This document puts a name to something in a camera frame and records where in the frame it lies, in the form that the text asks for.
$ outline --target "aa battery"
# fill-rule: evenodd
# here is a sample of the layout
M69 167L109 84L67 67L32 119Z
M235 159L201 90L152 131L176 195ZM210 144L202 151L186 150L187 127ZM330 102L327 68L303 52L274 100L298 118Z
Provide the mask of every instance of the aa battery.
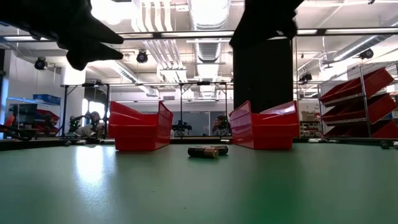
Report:
M227 153L228 153L228 147L227 146L210 146L210 147L215 147L216 149L218 149L218 154L220 156L227 155Z
M216 147L207 146L189 147L188 155L192 157L216 159L218 158L218 149Z

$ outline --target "metal shelf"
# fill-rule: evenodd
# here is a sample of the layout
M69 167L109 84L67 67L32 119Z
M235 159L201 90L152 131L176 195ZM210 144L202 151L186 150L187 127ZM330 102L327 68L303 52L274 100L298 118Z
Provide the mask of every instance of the metal shelf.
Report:
M18 102L23 102L23 103L33 103L33 104L42 105L42 106L61 106L61 105L56 105L53 103L47 103L47 102L44 102L43 100L33 100L33 99L19 98L19 97L8 97L7 100L13 100L13 101L18 101Z
M347 119L347 120L340 120L340 121L330 121L325 122L328 126L339 125L339 124L350 124L350 123L358 123L358 122L366 122L366 118L358 118L358 119Z
M351 95L351 96L346 96L346 97L343 97L343 98L340 98L340 99L337 99L337 100L331 100L329 102L324 103L323 105L326 106L326 107L335 106L335 105L337 105L339 103L342 103L344 101L352 100L352 99L360 98L360 97L363 97L363 93L359 93L359 94L355 94L355 95Z

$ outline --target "ceiling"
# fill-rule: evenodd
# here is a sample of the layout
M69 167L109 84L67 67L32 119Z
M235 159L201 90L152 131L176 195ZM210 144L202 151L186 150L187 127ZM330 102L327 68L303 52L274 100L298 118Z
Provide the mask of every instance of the ceiling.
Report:
M366 2L367 1L363 0L308 0L297 9L296 21L300 29L320 27L379 27L382 26L384 22L398 16L396 10L398 9L398 1L394 3L392 1L376 0L373 5L368 5ZM243 3L243 0L231 0L226 29L234 30L238 25L244 11ZM188 11L182 10L187 8L187 0L171 0L171 8L171 25L173 30L190 30L190 14ZM152 22L154 22L154 5L152 5L151 12ZM131 20L128 18L121 20L117 25L111 25L107 20L103 20L103 22L115 32L134 32L131 26ZM259 21L259 29L261 26L266 26L264 21ZM0 35L16 34L25 34L25 32L12 27L0 27ZM325 37L324 39L322 37L297 37L294 40L294 52L297 53L298 56L296 63L296 56L294 55L294 70L296 71L297 68L302 67L319 53L324 51L339 51L360 38L361 36L334 36ZM194 78L198 76L194 45L188 44L187 40L183 39L176 40L176 44L182 63L187 68L187 78L190 81L194 81ZM38 56L45 56L49 62L54 63L56 66L65 66L67 64L65 58L66 52L60 50L55 43L19 43L18 46L16 46L16 44L4 44L3 47L16 50L18 56L26 60L33 61ZM145 48L142 41L125 41L122 45L114 45L113 47L120 50L125 55L130 55L130 57L125 57L121 63L123 63L126 69L134 72L142 82L160 82L156 74L157 62L150 53L148 53L149 60L147 63L137 63L135 59L138 50ZM391 51L391 53L389 55L383 55L383 51L382 54L378 54L376 51L378 51L379 48L388 48L388 52ZM375 49L375 56L377 56L373 58L373 61L392 60L392 58L397 55L397 52L393 51L396 48L398 48L398 36L393 36L381 42L373 48ZM222 43L218 76L224 77L226 80L232 77L231 73L233 72L233 58L231 53L232 48L228 43ZM358 61L353 59L350 63L351 62L357 63ZM319 67L315 66L308 69L312 71L314 80L320 79L318 76L321 72ZM90 64L87 69L86 77L101 79L104 80L104 82L126 82L117 72L109 68L107 63L103 62Z

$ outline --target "red plastic bin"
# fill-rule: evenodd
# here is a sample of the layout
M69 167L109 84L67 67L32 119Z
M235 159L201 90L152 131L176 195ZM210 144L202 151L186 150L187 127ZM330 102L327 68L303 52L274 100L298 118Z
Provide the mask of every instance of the red plastic bin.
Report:
M327 103L329 101L337 99L335 93L340 91L344 86L346 86L350 82L351 81L347 81L347 82L341 83L341 84L333 87L331 90L329 90L327 93L325 93L322 97L320 97L319 100L322 103Z
M252 149L291 149L300 136L297 102L291 101L259 114L247 101L230 114L233 143Z
M331 121L338 121L340 118L338 117L338 114L342 112L343 110L346 109L346 106L335 106L328 112L326 112L322 117L322 121L324 122L331 122Z
M332 130L324 134L325 137L348 137L351 127L349 126L336 126Z
M170 144L173 113L159 102L157 114L142 114L111 102L109 137L119 151L154 151Z
M368 99L369 119L372 124L376 123L391 111L397 108L396 103L388 93L374 96ZM340 120L366 118L363 101L354 103L338 114Z
M364 77L366 96L370 98L375 93L394 81L385 68L373 71ZM362 93L361 79L356 78L335 93L337 99Z
M371 126L371 129L372 138L398 138L398 127L393 120L378 121ZM365 124L357 126L350 131L349 136L368 138L368 127Z

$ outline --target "table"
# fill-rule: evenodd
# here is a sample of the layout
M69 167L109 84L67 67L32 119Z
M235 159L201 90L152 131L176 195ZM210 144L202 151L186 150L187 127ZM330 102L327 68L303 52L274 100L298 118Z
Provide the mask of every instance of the table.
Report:
M76 146L0 152L0 223L396 223L398 151L294 144L155 152Z

